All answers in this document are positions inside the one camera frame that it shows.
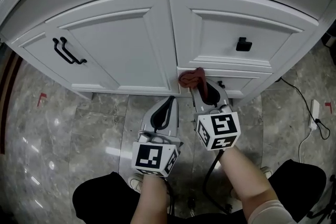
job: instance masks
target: white cabinet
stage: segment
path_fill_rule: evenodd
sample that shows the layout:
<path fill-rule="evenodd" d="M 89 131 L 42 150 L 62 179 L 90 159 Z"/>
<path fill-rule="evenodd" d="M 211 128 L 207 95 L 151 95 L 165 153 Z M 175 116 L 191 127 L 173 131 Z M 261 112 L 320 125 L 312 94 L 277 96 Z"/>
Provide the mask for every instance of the white cabinet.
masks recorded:
<path fill-rule="evenodd" d="M 194 68 L 178 67 L 178 74 Z M 271 74 L 263 72 L 204 69 L 205 77 L 214 82 L 222 82 L 229 98 L 244 98 L 256 87 L 261 85 Z M 181 94 L 188 92 L 188 89 L 181 87 Z"/>
<path fill-rule="evenodd" d="M 179 67 L 275 72 L 319 24 L 270 0 L 170 0 L 170 4 Z M 245 43 L 239 43 L 240 38 L 246 38 Z"/>
<path fill-rule="evenodd" d="M 169 0 L 99 0 L 46 24 L 69 31 L 117 92 L 179 93 Z"/>
<path fill-rule="evenodd" d="M 56 49 L 67 60 L 55 51 L 55 43 Z M 62 49 L 62 43 L 74 57 L 78 60 L 84 59 L 84 62 L 80 64 L 73 62 Z M 47 69 L 69 82 L 74 90 L 80 89 L 82 86 L 90 88 L 92 91 L 114 88 L 113 80 L 108 74 L 65 30 L 49 28 L 42 24 L 19 37 L 12 44 L 30 53 Z"/>

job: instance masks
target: gray marble floor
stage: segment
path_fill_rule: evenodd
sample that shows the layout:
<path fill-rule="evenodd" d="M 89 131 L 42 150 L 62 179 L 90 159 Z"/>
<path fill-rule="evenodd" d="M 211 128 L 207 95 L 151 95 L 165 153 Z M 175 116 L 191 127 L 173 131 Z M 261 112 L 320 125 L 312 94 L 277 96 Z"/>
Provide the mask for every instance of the gray marble floor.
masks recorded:
<path fill-rule="evenodd" d="M 320 119 L 331 130 L 328 140 L 318 132 L 302 147 L 302 160 L 335 173 L 336 67 L 327 48 L 317 44 L 285 75 L 307 98 L 321 104 Z M 83 182 L 118 172 L 125 180 L 131 169 L 132 143 L 145 112 L 162 97 L 95 94 L 86 101 L 23 62 L 9 104 L 6 154 L 0 156 L 0 191 L 6 207 L 20 224 L 81 223 L 72 195 Z M 324 106 L 331 102 L 333 112 Z M 196 137 L 193 105 L 178 98 L 183 150 L 169 181 L 176 193 L 176 215 L 189 217 L 186 200 L 196 199 L 196 214 L 217 212 L 203 196 L 202 182 L 215 158 Z M 249 104 L 237 108 L 242 135 L 237 146 L 258 166 L 276 170 L 288 159 L 298 160 L 298 146 L 309 133 L 308 112 L 300 95 L 282 81 L 271 85 Z M 215 168 L 208 191 L 239 208 L 228 197 L 231 189 L 224 172 Z M 325 197 L 328 196 L 328 183 Z M 322 199 L 318 207 L 323 206 Z M 315 223 L 304 219 L 302 223 Z"/>

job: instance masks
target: black cable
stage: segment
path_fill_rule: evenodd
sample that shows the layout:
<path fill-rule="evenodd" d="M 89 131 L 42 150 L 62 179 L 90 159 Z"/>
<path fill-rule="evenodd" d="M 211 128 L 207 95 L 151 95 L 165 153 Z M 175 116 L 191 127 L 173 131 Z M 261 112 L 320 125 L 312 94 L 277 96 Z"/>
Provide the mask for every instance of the black cable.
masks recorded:
<path fill-rule="evenodd" d="M 223 150 L 219 150 L 219 153 L 218 155 L 216 156 L 214 162 L 212 163 L 212 165 L 210 166 L 210 169 L 208 171 L 208 173 L 206 174 L 205 178 L 204 178 L 204 181 L 203 181 L 203 194 L 205 195 L 206 198 L 209 199 L 209 201 L 211 201 L 218 209 L 220 209 L 223 213 L 229 215 L 230 212 L 228 210 L 226 210 L 224 207 L 222 207 L 219 203 L 217 203 L 211 196 L 210 194 L 207 192 L 206 190 L 206 184 L 210 178 L 210 175 L 212 173 L 212 171 L 214 170 L 215 168 L 215 165 L 217 164 L 218 160 L 220 159 L 220 157 L 222 156 L 222 154 L 224 153 Z"/>
<path fill-rule="evenodd" d="M 293 87 L 294 89 L 296 89 L 296 90 L 298 91 L 298 93 L 299 93 L 299 94 L 301 95 L 301 97 L 303 98 L 304 103 L 306 104 L 307 110 L 308 110 L 308 112 L 309 112 L 311 118 L 313 119 L 314 123 L 315 123 L 316 126 L 318 127 L 322 139 L 323 139 L 323 140 L 327 140 L 327 139 L 329 138 L 329 136 L 330 136 L 330 129 L 327 128 L 327 127 L 326 127 L 326 126 L 325 126 L 319 119 L 314 119 L 314 117 L 313 117 L 313 115 L 311 114 L 310 109 L 309 109 L 309 107 L 308 107 L 307 101 L 306 101 L 305 97 L 303 96 L 303 94 L 301 93 L 301 91 L 300 91 L 297 87 L 295 87 L 294 85 L 292 85 L 292 84 L 290 84 L 289 82 L 287 82 L 286 80 L 284 80 L 282 77 L 280 78 L 280 80 L 282 80 L 284 83 L 288 84 L 289 86 Z M 321 124 L 323 125 L 323 127 L 326 128 L 326 129 L 329 131 L 329 134 L 328 134 L 327 138 L 324 138 L 324 137 L 323 137 L 323 135 L 322 135 L 322 130 L 321 130 L 320 126 L 319 126 L 319 123 L 321 123 Z"/>
<path fill-rule="evenodd" d="M 169 184 L 167 179 L 165 179 L 165 178 L 162 178 L 162 179 L 166 184 L 166 187 L 168 189 L 169 196 L 170 196 L 169 214 L 172 215 L 172 216 L 175 216 L 175 198 L 174 198 L 173 188 L 171 187 L 171 185 Z"/>

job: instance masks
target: white power adapter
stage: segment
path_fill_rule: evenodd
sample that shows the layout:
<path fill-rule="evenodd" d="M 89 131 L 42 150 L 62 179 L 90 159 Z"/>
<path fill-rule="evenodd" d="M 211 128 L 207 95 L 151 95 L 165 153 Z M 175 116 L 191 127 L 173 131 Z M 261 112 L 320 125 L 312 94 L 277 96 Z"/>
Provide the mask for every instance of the white power adapter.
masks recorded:
<path fill-rule="evenodd" d="M 314 119 L 311 118 L 311 116 L 309 116 L 309 128 L 311 128 L 312 130 L 316 130 L 317 129 L 317 125 L 315 123 L 315 119 L 319 118 L 319 112 L 320 112 L 320 103 L 318 101 L 311 100 L 311 115 L 313 116 Z"/>

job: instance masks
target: black cabinet knob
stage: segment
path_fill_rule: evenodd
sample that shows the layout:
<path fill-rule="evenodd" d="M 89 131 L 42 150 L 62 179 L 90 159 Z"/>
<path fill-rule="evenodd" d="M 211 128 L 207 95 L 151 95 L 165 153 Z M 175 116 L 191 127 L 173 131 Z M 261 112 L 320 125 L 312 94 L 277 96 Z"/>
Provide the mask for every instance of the black cabinet knob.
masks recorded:
<path fill-rule="evenodd" d="M 237 51 L 250 51 L 252 47 L 252 42 L 246 41 L 246 37 L 240 37 L 237 43 Z"/>

